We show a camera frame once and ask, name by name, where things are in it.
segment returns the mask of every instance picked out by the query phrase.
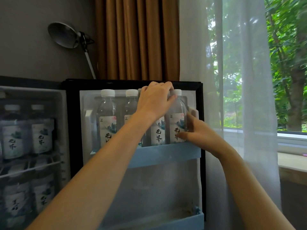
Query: curtain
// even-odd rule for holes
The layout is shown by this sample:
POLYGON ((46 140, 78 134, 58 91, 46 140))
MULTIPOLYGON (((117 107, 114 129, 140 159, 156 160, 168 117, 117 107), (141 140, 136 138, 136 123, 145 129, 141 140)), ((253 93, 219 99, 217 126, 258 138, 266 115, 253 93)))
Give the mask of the curtain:
MULTIPOLYGON (((180 0, 179 23, 180 81, 203 82, 205 121, 239 152, 281 209, 264 0, 180 0)), ((205 181, 206 229, 244 229, 220 162, 210 153, 205 181)))
POLYGON ((95 0, 98 78, 179 81, 178 0, 95 0))

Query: bottle label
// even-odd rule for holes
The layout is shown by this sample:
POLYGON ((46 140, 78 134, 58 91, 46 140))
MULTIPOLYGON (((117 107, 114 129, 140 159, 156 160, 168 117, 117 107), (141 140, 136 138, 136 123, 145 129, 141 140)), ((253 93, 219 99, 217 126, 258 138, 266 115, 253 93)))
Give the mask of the bottle label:
POLYGON ((4 159, 13 159, 23 155, 21 129, 19 126, 2 128, 4 159))
POLYGON ((36 210, 42 212, 54 197, 54 186, 50 183, 34 187, 36 210))
POLYGON ((40 154, 52 150, 52 131, 44 123, 32 125, 33 150, 40 154))
POLYGON ((164 116, 153 123, 151 130, 151 145, 165 144, 165 122, 164 116))
MULTIPOLYGON (((128 120, 131 118, 132 115, 125 115, 125 124, 128 122, 128 120)), ((138 148, 142 147, 142 139, 140 140, 140 142, 138 143, 138 148)))
POLYGON ((27 199, 25 198, 25 192, 19 192, 16 194, 7 195, 4 198, 5 207, 7 212, 12 216, 16 216, 20 209, 26 204, 27 199))
POLYGON ((169 115, 169 137, 170 143, 181 143, 184 142, 176 136, 177 133, 185 131, 185 114, 174 113, 169 115))
POLYGON ((103 147, 116 133, 116 116, 100 116, 100 146, 103 147))
POLYGON ((17 216, 13 218, 6 219, 6 227, 7 228, 14 228, 21 226, 25 222, 25 216, 17 216))

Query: refrigerator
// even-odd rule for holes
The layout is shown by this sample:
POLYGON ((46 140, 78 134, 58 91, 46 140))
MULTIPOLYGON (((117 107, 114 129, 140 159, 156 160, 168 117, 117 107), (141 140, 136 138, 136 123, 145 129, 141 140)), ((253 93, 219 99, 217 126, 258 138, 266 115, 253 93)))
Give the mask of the refrigerator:
MULTIPOLYGON (((28 226, 100 149, 96 113, 102 89, 115 90, 118 131, 124 125, 126 90, 149 83, 0 76, 0 229, 28 226), (42 109, 46 117, 38 123, 33 113, 42 109), (23 124, 19 137, 16 128, 7 127, 7 114, 16 110, 23 124), (42 139, 43 130, 49 134, 42 139), (19 152, 12 149, 12 140, 16 148, 22 145, 21 157, 8 156, 9 150, 19 152)), ((202 83, 177 81, 173 86, 182 90, 187 110, 203 120, 202 83)), ((151 146, 150 140, 147 136, 147 143, 136 149, 98 229, 204 229, 205 152, 189 142, 151 146)))

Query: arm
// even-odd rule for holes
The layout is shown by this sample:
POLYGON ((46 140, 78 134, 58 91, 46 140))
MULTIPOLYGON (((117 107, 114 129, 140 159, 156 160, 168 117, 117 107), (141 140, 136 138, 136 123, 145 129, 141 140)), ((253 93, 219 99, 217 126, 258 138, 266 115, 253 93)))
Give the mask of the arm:
POLYGON ((138 109, 115 136, 72 178, 28 230, 97 229, 111 205, 136 147, 152 123, 163 116, 171 82, 143 87, 138 109))
POLYGON ((247 229, 295 230, 259 184, 241 156, 203 121, 188 114, 191 132, 177 136, 219 159, 247 229))

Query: person's right arm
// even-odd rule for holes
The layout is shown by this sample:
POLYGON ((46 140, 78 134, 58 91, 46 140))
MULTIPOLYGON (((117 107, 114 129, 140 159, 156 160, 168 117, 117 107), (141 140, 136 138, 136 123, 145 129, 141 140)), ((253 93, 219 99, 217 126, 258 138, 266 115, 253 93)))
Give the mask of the person's right arm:
POLYGON ((219 159, 248 230, 295 230, 232 146, 191 114, 188 114, 188 125, 190 132, 181 132, 177 136, 194 143, 219 159))

